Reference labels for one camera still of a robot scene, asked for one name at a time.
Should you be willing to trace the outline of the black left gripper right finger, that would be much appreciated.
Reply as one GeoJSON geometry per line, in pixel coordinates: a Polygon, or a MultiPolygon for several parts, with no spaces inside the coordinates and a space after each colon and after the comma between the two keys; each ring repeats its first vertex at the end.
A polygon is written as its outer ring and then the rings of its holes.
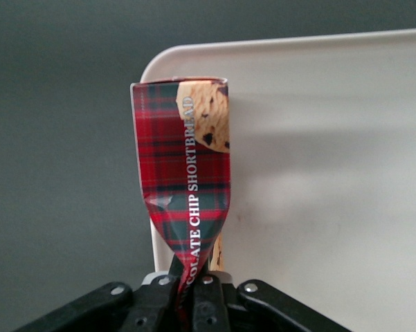
{"type": "Polygon", "coordinates": [[[262,280],[234,286],[223,272],[209,272],[196,281],[192,304],[192,331],[348,330],[262,280]]]}

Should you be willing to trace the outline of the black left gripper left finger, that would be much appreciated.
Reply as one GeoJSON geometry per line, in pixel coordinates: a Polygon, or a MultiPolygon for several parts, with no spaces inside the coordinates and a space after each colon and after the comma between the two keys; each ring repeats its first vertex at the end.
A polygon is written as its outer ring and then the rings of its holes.
{"type": "Polygon", "coordinates": [[[151,273],[133,290],[110,282],[19,328],[17,331],[179,331],[173,309],[180,275],[174,257],[169,271],[151,273]]]}

